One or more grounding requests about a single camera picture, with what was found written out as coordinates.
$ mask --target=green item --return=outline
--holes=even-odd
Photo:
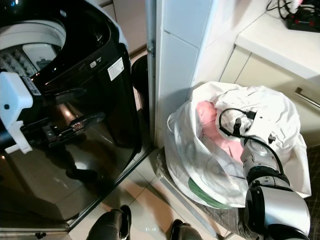
[[[206,194],[198,185],[193,181],[193,179],[190,177],[188,180],[188,185],[190,190],[197,195],[199,198],[201,198],[203,201],[205,201],[207,204],[209,204],[211,207],[215,209],[230,209],[231,207],[225,204],[222,204],[218,202],[217,200],[214,200],[212,197],[210,197],[208,194]]]

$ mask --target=electrical cord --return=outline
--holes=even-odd
[[[273,7],[273,8],[269,8],[269,6],[270,6],[270,4],[272,3],[272,1],[273,0],[271,0],[269,3],[268,3],[268,5],[266,6],[266,11],[268,12],[268,11],[271,11],[271,10],[275,10],[275,9],[277,9],[278,8],[278,6],[275,6],[275,7]],[[285,2],[285,4],[283,5],[283,6],[281,6],[280,8],[282,9],[282,8],[284,8],[285,7],[285,5],[288,5],[288,4],[290,4],[291,2],[289,1],[289,2]]]
[[[286,5],[287,3],[286,3],[286,0],[283,0],[284,1],[284,6],[286,6],[285,7],[285,9],[288,11],[288,13],[290,14],[290,11],[288,10],[289,8],[288,8],[288,6]],[[283,20],[285,20],[286,18],[284,17],[284,16],[282,16],[282,13],[281,13],[281,7],[280,7],[280,0],[278,0],[278,12],[279,12],[279,15],[280,15],[280,18],[282,18]]]
[[[225,112],[230,111],[230,110],[236,110],[236,111],[238,111],[238,112],[241,112],[241,113],[243,113],[244,115],[246,115],[247,118],[249,118],[249,119],[254,119],[255,116],[256,116],[256,113],[253,112],[253,111],[243,111],[243,110],[241,110],[241,109],[233,108],[233,107],[227,108],[227,109],[223,110],[223,111],[221,112],[220,116],[219,116],[219,129],[220,129],[222,132],[224,132],[226,135],[228,135],[228,136],[233,136],[233,137],[240,138],[240,139],[252,140],[252,141],[255,141],[255,142],[261,144],[261,145],[264,146],[265,148],[269,149],[270,152],[273,154],[275,160],[276,160],[276,163],[277,163],[277,165],[278,165],[278,167],[279,167],[279,172],[280,172],[280,174],[285,175],[284,168],[283,168],[283,166],[282,166],[282,163],[281,163],[281,161],[280,161],[280,158],[278,157],[277,153],[276,153],[268,144],[266,144],[265,142],[263,142],[263,141],[261,141],[261,140],[259,140],[259,139],[254,138],[254,137],[252,137],[252,136],[243,136],[243,135],[241,135],[241,134],[232,133],[232,132],[228,131],[225,127],[222,126],[222,123],[221,123],[222,116],[223,116],[223,114],[224,114]]]

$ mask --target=label sticker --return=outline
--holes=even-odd
[[[120,57],[114,64],[112,64],[112,66],[108,68],[111,81],[114,80],[124,69],[124,62],[122,61],[122,57]]]
[[[96,61],[93,61],[92,63],[90,63],[90,68],[94,68],[95,66],[97,66],[97,63],[96,63]]]
[[[23,76],[22,77],[23,81],[25,82],[26,86],[30,90],[30,92],[35,95],[35,96],[41,96],[40,91],[36,87],[36,85],[31,81],[30,77]]]

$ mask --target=white wall tile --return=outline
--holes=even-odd
[[[156,142],[156,146],[159,149],[162,149],[165,146],[165,142],[164,142],[165,134],[166,134],[166,132],[164,130],[162,130],[161,128],[159,128],[157,142]]]
[[[213,0],[165,1],[163,28],[200,47]]]
[[[269,0],[218,0],[207,47],[191,86],[219,81],[234,49],[237,35],[261,16]]]
[[[167,32],[163,33],[159,96],[170,97],[189,89],[198,49]]]
[[[167,120],[170,114],[174,113],[184,102],[186,102],[187,94],[185,97],[179,94],[171,95],[170,97],[160,97],[158,103],[158,126],[162,130],[167,129]]]
[[[218,0],[207,45],[229,30],[236,35],[266,11],[269,0]]]
[[[236,33],[229,31],[206,47],[194,86],[219,81],[234,49]]]

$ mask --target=metal handle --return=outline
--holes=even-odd
[[[298,95],[300,98],[302,98],[303,100],[306,100],[308,103],[312,104],[313,106],[316,106],[317,108],[320,109],[320,104],[317,103],[316,101],[313,101],[311,98],[303,95],[301,92],[303,91],[302,88],[300,87],[297,87],[296,90],[295,90],[295,94]]]

